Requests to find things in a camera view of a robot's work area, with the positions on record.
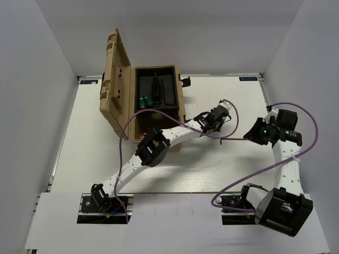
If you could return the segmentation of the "brown hex key horizontal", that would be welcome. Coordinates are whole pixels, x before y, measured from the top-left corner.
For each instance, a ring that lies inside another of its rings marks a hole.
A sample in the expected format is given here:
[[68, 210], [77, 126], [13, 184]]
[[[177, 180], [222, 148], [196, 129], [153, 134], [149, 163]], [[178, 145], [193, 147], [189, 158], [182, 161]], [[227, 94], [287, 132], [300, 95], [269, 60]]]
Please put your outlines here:
[[248, 140], [244, 138], [222, 138], [220, 139], [220, 145], [222, 145], [223, 141], [248, 141]]

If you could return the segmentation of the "brown hex key long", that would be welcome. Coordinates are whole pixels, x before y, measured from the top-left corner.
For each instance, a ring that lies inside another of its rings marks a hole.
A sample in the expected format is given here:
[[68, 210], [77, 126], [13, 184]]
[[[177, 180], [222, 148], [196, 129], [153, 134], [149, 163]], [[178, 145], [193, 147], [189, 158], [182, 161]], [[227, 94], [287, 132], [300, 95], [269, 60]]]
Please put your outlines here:
[[163, 102], [166, 106], [173, 106], [174, 103], [173, 102], [168, 102], [166, 99], [166, 92], [165, 92], [165, 84], [164, 81], [161, 80], [161, 85], [162, 85], [162, 92], [163, 92]]

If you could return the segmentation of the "black toolbox tray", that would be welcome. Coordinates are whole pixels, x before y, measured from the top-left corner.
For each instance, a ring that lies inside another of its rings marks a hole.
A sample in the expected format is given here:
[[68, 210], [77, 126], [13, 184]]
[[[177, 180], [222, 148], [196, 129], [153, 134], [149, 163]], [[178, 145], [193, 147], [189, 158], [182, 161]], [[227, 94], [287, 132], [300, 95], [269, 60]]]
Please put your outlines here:
[[[165, 84], [166, 99], [168, 102], [173, 102], [173, 106], [166, 106], [163, 102], [161, 80], [163, 80]], [[176, 72], [174, 66], [137, 68], [135, 70], [135, 81], [135, 112], [140, 111], [139, 98], [141, 95], [151, 98], [154, 102], [152, 108], [156, 110], [165, 113], [179, 110]]]

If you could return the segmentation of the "green screwdriver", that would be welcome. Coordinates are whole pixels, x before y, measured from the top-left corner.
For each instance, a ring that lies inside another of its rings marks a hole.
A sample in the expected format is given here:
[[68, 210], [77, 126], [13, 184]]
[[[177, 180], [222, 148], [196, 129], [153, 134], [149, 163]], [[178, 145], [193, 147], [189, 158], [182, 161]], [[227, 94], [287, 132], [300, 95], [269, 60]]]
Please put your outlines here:
[[149, 98], [148, 96], [144, 95], [144, 100], [145, 100], [145, 104], [147, 108], [152, 108], [154, 105], [154, 102], [151, 98]]
[[139, 98], [139, 109], [144, 110], [145, 108], [146, 108], [145, 98], [143, 95], [141, 95]]

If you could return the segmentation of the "tan plastic toolbox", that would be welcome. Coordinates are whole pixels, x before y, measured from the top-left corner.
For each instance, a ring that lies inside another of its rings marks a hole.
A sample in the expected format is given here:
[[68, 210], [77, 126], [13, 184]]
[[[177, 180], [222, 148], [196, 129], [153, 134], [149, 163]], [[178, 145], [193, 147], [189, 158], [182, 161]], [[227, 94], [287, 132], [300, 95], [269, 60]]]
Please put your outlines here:
[[[180, 122], [184, 122], [186, 111], [184, 105], [183, 87], [180, 82], [180, 68], [174, 66], [176, 72], [179, 110], [166, 113]], [[143, 132], [154, 126], [160, 129], [169, 129], [177, 124], [158, 113], [145, 112], [138, 116], [134, 110], [135, 105], [135, 70], [132, 67], [124, 48], [119, 30], [108, 36], [106, 47], [105, 72], [100, 88], [100, 112], [108, 121], [114, 132], [124, 140], [138, 144], [143, 138]]]

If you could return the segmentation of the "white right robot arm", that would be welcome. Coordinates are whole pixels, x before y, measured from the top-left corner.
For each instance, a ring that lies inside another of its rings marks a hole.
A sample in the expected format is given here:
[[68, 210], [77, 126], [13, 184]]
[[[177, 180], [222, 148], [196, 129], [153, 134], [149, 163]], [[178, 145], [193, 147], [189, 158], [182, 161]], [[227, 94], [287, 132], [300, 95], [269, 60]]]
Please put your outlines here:
[[242, 188], [240, 207], [255, 210], [255, 223], [290, 237], [297, 235], [313, 210], [301, 186], [298, 154], [302, 135], [295, 131], [296, 112], [269, 106], [267, 116], [259, 117], [244, 138], [260, 145], [272, 145], [275, 163], [271, 190], [248, 183]]

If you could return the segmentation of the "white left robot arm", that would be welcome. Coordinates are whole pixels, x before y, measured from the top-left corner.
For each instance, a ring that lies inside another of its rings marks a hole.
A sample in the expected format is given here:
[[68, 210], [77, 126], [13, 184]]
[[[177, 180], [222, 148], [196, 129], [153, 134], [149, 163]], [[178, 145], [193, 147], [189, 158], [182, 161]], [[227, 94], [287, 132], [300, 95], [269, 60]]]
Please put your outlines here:
[[112, 205], [112, 198], [143, 170], [159, 165], [169, 149], [179, 143], [201, 136], [211, 137], [219, 132], [229, 116], [231, 105], [220, 102], [206, 116], [199, 114], [186, 124], [169, 129], [151, 128], [139, 142], [130, 160], [123, 164], [115, 175], [103, 183], [94, 184], [91, 188], [92, 201], [100, 211], [107, 211]]

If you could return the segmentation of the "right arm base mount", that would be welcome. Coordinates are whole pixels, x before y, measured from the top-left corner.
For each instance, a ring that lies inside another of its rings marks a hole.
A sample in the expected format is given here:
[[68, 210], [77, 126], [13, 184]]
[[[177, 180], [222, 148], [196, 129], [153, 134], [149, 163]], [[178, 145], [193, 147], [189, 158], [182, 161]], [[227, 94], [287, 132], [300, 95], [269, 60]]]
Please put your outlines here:
[[266, 191], [253, 191], [245, 194], [226, 193], [216, 197], [216, 204], [222, 206], [221, 216], [223, 225], [260, 225], [257, 208]]

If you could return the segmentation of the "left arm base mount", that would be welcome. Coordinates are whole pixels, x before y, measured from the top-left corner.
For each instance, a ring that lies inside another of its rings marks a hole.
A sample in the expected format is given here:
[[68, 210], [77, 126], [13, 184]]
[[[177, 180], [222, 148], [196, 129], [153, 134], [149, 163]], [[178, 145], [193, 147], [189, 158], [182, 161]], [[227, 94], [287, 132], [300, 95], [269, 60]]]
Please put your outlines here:
[[101, 208], [90, 194], [81, 197], [77, 224], [127, 224], [123, 206], [115, 197], [110, 197]]

